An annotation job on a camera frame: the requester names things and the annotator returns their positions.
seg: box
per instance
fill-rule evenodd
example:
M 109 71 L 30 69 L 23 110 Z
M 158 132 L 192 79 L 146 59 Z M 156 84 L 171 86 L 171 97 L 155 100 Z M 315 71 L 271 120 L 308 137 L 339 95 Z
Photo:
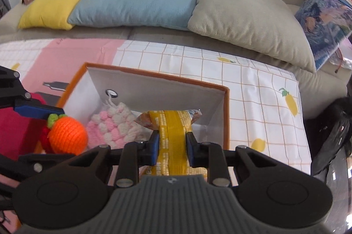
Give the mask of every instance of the box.
M 109 99 L 133 112 L 199 109 L 192 129 L 198 142 L 229 149 L 229 89 L 225 86 L 138 69 L 85 63 L 66 88 L 58 106 L 86 125 Z

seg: beige sofa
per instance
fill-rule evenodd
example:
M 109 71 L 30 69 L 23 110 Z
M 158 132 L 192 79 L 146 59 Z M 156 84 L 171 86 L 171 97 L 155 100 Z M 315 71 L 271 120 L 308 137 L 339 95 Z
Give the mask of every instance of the beige sofa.
M 303 0 L 283 1 L 293 13 L 298 10 L 303 2 Z M 186 45 L 254 59 L 294 73 L 299 81 L 303 115 L 306 119 L 315 117 L 335 99 L 344 97 L 347 94 L 346 84 L 351 77 L 351 71 L 340 69 L 335 73 L 336 66 L 330 63 L 326 63 L 321 70 L 312 74 L 286 62 L 236 45 L 203 37 L 190 31 L 176 31 L 159 27 L 118 27 L 104 29 L 74 27 L 70 31 L 54 31 L 43 28 L 18 30 L 18 22 L 26 9 L 26 6 L 19 4 L 0 20 L 0 42 L 56 37 L 122 38 Z

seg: screw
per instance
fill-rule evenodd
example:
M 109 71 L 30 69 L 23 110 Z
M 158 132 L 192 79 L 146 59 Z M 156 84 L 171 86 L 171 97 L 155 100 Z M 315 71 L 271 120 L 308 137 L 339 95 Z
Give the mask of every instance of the screw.
M 133 186 L 133 181 L 129 178 L 121 178 L 118 181 L 116 181 L 116 186 L 121 188 L 129 188 Z
M 43 166 L 40 163 L 36 163 L 34 164 L 33 169 L 35 172 L 42 172 Z
M 228 187 L 230 185 L 230 181 L 227 178 L 216 178 L 213 180 L 213 184 L 217 187 Z

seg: black bag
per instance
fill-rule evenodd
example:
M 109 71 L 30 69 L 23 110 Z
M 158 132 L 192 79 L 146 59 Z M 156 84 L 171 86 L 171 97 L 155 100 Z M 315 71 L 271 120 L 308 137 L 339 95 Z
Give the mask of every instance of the black bag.
M 337 152 L 347 144 L 351 148 L 352 97 L 335 100 L 317 118 L 305 120 L 312 163 L 311 175 L 325 170 Z

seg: snack package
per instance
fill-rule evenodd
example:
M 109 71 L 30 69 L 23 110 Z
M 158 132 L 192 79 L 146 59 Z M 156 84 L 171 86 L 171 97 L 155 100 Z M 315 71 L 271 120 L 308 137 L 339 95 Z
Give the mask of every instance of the snack package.
M 145 174 L 157 176 L 203 174 L 206 177 L 206 168 L 189 166 L 185 142 L 185 134 L 192 132 L 192 123 L 201 115 L 199 110 L 148 111 L 136 119 L 143 127 L 159 130 L 160 133 L 157 165 L 147 167 Z

